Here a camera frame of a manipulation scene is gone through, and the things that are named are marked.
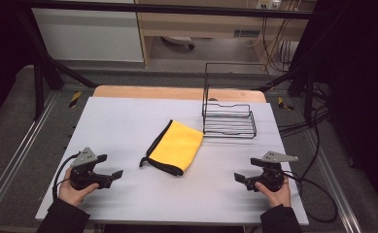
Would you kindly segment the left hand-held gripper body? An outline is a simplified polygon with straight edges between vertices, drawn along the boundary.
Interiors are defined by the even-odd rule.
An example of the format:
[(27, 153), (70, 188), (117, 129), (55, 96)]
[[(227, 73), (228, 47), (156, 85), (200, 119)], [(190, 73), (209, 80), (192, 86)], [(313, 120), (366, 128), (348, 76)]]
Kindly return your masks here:
[(90, 149), (84, 148), (79, 152), (71, 164), (70, 184), (77, 190), (86, 188), (92, 183), (98, 183), (99, 189), (109, 188), (112, 176), (96, 174), (93, 169), (98, 164), (97, 155)]

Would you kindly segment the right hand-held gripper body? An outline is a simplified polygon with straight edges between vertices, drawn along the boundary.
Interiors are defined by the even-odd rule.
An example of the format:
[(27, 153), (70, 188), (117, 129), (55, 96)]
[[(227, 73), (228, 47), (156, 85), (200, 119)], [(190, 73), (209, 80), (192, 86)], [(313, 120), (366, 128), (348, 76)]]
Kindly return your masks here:
[(284, 171), (281, 163), (295, 162), (298, 157), (270, 150), (262, 158), (258, 159), (265, 162), (265, 165), (260, 167), (262, 174), (257, 177), (246, 178), (245, 186), (248, 190), (258, 192), (255, 183), (263, 183), (268, 189), (275, 192), (281, 188), (284, 181)]

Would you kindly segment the person's left hand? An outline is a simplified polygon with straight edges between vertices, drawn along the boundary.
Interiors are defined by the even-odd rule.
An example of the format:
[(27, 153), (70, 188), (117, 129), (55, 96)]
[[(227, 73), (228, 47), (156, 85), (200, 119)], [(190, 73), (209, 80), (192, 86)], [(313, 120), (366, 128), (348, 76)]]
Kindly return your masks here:
[(78, 207), (90, 193), (99, 187), (99, 184), (92, 183), (84, 189), (77, 190), (70, 184), (71, 170), (72, 168), (69, 167), (65, 172), (64, 180), (59, 187), (58, 198), (74, 207)]

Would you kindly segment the person's right hand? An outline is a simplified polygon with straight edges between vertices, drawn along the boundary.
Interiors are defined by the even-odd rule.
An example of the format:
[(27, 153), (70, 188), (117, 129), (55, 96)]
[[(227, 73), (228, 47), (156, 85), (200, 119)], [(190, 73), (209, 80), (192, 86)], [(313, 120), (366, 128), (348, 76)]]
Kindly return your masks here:
[(291, 190), (287, 177), (284, 177), (281, 188), (275, 192), (268, 189), (263, 183), (255, 183), (255, 187), (268, 199), (269, 205), (272, 208), (280, 205), (284, 207), (290, 207), (292, 205)]

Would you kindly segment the yellow cloth with black edge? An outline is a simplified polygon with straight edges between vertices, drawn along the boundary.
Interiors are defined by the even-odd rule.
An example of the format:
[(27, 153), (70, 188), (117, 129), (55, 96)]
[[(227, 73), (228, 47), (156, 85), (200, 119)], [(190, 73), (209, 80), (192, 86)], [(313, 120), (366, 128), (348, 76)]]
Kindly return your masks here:
[(182, 176), (203, 141), (203, 133), (171, 119), (149, 146), (139, 167), (148, 162), (172, 176)]

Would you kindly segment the white cabinet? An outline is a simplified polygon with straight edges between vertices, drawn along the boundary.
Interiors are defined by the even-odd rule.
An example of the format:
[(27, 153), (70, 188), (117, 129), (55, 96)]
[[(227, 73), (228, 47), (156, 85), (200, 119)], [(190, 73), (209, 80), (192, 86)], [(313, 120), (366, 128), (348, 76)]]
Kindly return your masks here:
[(134, 13), (34, 9), (49, 54), (59, 60), (144, 60)]

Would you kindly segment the white chair base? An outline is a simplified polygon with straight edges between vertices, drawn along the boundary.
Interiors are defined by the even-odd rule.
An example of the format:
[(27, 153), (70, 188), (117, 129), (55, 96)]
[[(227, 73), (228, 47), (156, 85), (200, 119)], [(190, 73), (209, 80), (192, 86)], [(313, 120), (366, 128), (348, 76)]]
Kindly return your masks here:
[(168, 36), (163, 36), (163, 40), (175, 44), (175, 45), (180, 45), (180, 46), (185, 46), (189, 50), (193, 50), (195, 48), (195, 45), (192, 42), (191, 37), (168, 37)]

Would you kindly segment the wooden desk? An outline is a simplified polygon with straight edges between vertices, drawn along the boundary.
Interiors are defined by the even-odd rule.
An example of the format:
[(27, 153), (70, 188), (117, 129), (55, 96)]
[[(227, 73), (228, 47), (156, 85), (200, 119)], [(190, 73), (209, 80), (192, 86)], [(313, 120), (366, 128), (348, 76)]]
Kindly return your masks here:
[[(257, 0), (134, 0), (137, 4), (182, 5), (253, 9)], [(274, 11), (311, 12), (316, 0), (282, 0)], [(298, 42), (307, 21), (305, 19), (222, 17), (198, 15), (137, 15), (141, 36), (238, 38), (254, 49), (259, 62), (268, 63), (283, 42)]]

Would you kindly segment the white power strip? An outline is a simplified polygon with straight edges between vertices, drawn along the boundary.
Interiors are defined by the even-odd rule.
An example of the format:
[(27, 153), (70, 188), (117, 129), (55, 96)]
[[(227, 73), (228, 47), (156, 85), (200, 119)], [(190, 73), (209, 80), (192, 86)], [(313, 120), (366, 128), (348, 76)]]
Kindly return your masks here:
[(261, 10), (276, 10), (280, 7), (282, 0), (257, 0), (256, 8)]

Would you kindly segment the aluminium rail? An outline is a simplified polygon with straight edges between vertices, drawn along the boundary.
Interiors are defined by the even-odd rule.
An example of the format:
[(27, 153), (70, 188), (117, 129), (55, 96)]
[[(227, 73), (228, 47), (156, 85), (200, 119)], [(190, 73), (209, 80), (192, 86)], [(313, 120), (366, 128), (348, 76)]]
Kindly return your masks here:
[(25, 156), (28, 154), (31, 146), (33, 145), (37, 135), (39, 134), (42, 126), (44, 125), (45, 120), (49, 116), (52, 107), (55, 103), (55, 99), (58, 97), (58, 91), (52, 91), (47, 100), (44, 104), (43, 112), (38, 116), (36, 120), (34, 120), (30, 127), (28, 128), (27, 132), (25, 133), (24, 137), (22, 138), (21, 142), (18, 145), (17, 150), (13, 154), (13, 157), (7, 164), (4, 172), (0, 177), (0, 203), (7, 192), (9, 186), (11, 185), (20, 165), (22, 164)]
[(326, 159), (326, 155), (320, 147), (320, 138), (315, 134), (314, 129), (309, 129), (306, 133), (308, 140), (311, 143), (312, 148), (317, 155), (316, 161), (322, 176), (325, 180), (327, 189), (336, 202), (337, 210), (340, 219), (346, 229), (347, 233), (361, 233), (361, 226), (356, 218), (349, 201), (343, 191), (340, 182), (334, 174), (329, 162)]

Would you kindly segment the black metal frame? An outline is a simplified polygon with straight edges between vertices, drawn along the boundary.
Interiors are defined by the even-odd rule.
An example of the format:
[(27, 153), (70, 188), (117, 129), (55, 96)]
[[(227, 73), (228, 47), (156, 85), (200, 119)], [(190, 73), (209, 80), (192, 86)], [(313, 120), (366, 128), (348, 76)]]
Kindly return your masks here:
[(222, 16), (222, 17), (261, 17), (261, 18), (292, 18), (292, 19), (324, 19), (325, 14), (312, 12), (292, 12), (273, 10), (253, 10), (239, 8), (204, 7), (204, 6), (180, 6), (180, 5), (158, 5), (158, 4), (133, 4), (133, 3), (107, 3), (107, 2), (85, 2), (85, 1), (55, 1), (55, 0), (12, 0), (11, 6), (20, 22), (21, 27), (28, 35), (29, 41), (34, 46), (33, 54), (37, 58), (34, 65), (35, 86), (36, 86), (36, 118), (43, 111), (42, 93), (40, 79), (44, 77), (52, 89), (63, 87), (62, 79), (58, 71), (68, 75), (70, 78), (84, 84), (87, 87), (98, 87), (94, 83), (65, 65), (56, 61), (49, 55), (40, 32), (34, 29), (33, 24), (27, 17), (32, 9), (53, 9), (53, 10), (74, 10), (74, 11), (96, 11), (96, 12), (126, 12), (144, 14), (165, 14), (165, 15), (198, 15), (198, 16)]

